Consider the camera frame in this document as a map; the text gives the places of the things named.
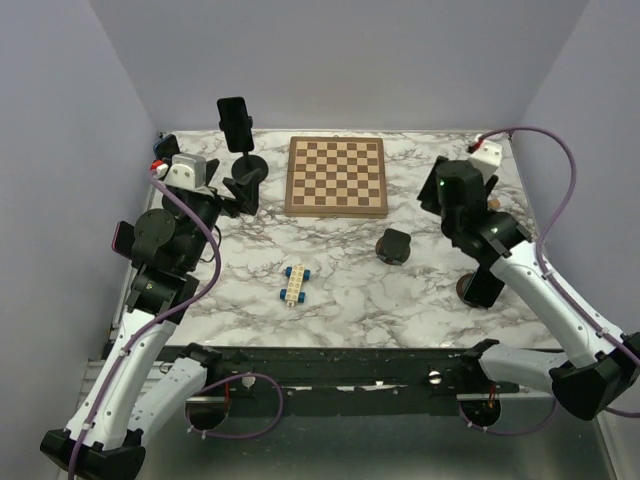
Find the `teal phone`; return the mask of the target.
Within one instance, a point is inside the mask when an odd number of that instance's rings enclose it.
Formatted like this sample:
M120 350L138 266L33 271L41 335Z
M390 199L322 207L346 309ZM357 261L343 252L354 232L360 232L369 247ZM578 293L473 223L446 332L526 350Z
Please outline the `teal phone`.
M462 301L474 308L488 309L494 305L504 286L505 283L502 280L495 277L488 269L479 266L467 285Z

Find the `pink phone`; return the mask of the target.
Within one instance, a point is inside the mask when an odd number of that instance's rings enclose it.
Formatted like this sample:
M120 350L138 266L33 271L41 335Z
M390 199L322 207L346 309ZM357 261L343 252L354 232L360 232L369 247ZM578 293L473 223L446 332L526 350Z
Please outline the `pink phone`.
M130 260L131 250L135 241L134 226L126 221L120 221L113 236L112 250L118 255Z

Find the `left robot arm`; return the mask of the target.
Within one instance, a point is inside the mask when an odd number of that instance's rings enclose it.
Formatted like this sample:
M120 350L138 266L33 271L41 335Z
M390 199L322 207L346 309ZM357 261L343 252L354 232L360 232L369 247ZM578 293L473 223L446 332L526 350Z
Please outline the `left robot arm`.
M221 385L219 353L192 344L169 373L142 390L186 310L219 279L219 266L205 286L192 274L206 246L221 258L213 236L218 218L257 212L266 162L255 155L236 160L223 181L230 197L207 184L218 165L194 155L154 162L149 177L163 195L162 207L116 229L113 248L135 270L117 338L77 412L64 428L48 431L40 445L71 479L136 478L148 443L188 397L212 394Z

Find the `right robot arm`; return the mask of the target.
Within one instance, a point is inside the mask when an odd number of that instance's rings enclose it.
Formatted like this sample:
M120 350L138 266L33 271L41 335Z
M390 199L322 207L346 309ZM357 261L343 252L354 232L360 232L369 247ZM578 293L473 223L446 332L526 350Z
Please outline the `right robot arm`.
M460 379L480 392L497 382L544 391L581 420L592 420L639 376L639 335L626 334L595 310L537 256L529 231L512 215L488 205L482 173L468 160L440 159L419 199L441 218L452 245L478 263L474 278L487 299L472 293L471 303L488 308L509 287L562 346L562 353L482 344L460 367Z

